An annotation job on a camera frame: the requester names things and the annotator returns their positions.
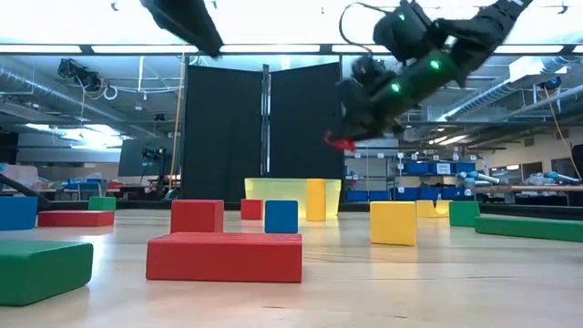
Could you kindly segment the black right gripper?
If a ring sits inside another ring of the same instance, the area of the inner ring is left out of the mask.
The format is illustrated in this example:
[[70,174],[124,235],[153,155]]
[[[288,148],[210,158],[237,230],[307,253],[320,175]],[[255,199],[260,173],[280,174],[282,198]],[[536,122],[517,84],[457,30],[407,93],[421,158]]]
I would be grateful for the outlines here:
[[344,79],[337,86],[344,107],[335,139],[374,139],[391,132],[400,138],[406,127],[398,117],[413,107],[413,89],[405,81],[369,81],[363,87],[354,79]]

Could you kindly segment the yellow cylinder block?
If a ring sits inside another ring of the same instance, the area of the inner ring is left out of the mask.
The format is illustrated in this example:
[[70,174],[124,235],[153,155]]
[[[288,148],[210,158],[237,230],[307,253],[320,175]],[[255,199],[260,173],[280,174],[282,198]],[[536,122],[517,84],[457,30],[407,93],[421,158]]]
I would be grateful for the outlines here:
[[324,179],[306,180],[306,220],[326,220],[326,186]]

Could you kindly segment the yellow cube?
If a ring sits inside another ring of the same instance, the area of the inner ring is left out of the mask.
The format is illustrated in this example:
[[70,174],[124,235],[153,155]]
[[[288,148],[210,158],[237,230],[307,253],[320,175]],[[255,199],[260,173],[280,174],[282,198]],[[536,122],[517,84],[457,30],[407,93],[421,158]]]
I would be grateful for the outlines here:
[[370,203],[370,240],[373,244],[415,246],[416,207],[412,201]]

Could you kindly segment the dark blue cube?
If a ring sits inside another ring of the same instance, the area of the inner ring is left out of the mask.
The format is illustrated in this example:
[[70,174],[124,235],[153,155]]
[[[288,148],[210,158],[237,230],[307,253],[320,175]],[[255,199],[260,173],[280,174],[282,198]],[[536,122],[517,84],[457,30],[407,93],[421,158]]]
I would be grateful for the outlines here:
[[267,200],[264,231],[266,233],[298,232],[298,202],[296,200]]

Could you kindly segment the yellow arch block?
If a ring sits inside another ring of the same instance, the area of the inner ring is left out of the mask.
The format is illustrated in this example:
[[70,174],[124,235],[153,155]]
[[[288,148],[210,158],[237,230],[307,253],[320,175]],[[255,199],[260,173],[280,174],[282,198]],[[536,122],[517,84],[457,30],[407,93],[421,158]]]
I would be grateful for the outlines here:
[[415,202],[418,218],[448,218],[450,200],[417,200]]

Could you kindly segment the green cube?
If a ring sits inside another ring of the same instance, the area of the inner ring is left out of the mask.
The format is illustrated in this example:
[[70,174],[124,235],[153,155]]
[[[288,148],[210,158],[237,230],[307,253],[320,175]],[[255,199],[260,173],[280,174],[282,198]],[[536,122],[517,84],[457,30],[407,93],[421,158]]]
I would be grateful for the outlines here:
[[474,227],[480,216],[479,204],[473,200],[454,200],[449,203],[449,223],[454,227]]
[[115,211],[117,199],[115,197],[90,197],[88,209],[96,211]]

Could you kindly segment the red rectangular block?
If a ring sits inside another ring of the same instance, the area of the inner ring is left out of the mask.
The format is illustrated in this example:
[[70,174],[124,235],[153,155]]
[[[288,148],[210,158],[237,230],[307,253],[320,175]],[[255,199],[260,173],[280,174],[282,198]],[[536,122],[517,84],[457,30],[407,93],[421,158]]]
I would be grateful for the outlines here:
[[175,232],[148,242],[146,278],[164,281],[302,281],[302,236]]

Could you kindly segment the long green block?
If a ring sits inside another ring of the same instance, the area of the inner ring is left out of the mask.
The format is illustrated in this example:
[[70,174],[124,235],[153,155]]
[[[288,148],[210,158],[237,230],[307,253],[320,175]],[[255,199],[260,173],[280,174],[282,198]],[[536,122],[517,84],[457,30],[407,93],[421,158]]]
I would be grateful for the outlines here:
[[500,236],[583,242],[583,221],[578,220],[480,216],[475,219],[475,231]]

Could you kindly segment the large blue block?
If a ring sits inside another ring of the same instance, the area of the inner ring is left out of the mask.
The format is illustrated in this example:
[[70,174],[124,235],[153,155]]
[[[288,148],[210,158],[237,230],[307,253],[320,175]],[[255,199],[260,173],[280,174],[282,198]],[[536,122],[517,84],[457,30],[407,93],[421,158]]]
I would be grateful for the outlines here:
[[0,231],[32,230],[36,211],[37,197],[0,196]]

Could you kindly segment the green rectangular block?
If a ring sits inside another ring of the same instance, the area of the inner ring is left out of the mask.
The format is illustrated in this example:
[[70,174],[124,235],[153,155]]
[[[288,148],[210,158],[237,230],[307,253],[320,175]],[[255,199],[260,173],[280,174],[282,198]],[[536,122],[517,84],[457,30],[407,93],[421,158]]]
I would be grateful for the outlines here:
[[26,306],[85,286],[93,255],[87,242],[0,240],[0,306]]

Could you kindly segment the black rig crossbar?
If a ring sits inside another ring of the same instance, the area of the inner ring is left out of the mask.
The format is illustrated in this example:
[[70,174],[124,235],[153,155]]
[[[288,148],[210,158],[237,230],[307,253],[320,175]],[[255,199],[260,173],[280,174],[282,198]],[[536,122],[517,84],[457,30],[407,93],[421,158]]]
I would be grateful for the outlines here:
[[[227,55],[356,55],[371,49],[378,55],[388,55],[382,46],[358,47],[345,44],[235,44],[220,50]],[[149,56],[149,55],[200,55],[201,50],[187,45],[43,45],[0,44],[0,55],[98,55],[98,56]],[[571,56],[583,55],[583,43],[571,44],[506,44],[499,46],[497,56]]]

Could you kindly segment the wooden workbench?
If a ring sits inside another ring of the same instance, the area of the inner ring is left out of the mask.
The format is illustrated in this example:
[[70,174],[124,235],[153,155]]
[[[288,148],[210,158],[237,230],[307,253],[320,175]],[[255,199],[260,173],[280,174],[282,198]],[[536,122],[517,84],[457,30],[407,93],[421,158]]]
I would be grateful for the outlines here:
[[569,206],[572,194],[583,194],[583,186],[572,185],[493,185],[473,187],[476,200],[501,199],[506,204],[516,204],[517,198],[561,198]]

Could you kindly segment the black box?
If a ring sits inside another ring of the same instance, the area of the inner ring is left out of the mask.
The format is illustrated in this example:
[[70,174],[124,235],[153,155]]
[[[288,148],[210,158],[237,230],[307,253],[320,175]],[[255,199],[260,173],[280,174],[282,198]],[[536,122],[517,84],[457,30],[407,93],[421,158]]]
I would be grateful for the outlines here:
[[0,163],[16,164],[19,134],[0,129]]

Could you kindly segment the pale pink box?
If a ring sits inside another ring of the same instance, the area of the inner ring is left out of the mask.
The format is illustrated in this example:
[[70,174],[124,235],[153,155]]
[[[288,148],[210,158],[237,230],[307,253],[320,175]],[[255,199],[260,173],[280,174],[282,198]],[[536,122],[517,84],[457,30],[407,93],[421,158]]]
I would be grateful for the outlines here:
[[0,163],[0,174],[28,188],[38,182],[38,170],[35,166],[22,166]]

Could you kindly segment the black aluminium table frame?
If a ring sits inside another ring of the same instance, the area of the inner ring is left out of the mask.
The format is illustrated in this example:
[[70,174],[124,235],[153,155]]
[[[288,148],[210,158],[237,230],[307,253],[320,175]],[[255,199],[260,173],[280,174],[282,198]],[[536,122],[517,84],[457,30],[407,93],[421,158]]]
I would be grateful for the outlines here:
[[[86,200],[50,200],[41,203],[38,210],[87,210]],[[169,210],[170,205],[162,201],[118,200],[118,210]],[[537,217],[557,220],[583,220],[583,207],[509,205],[480,203],[481,213],[519,217]]]

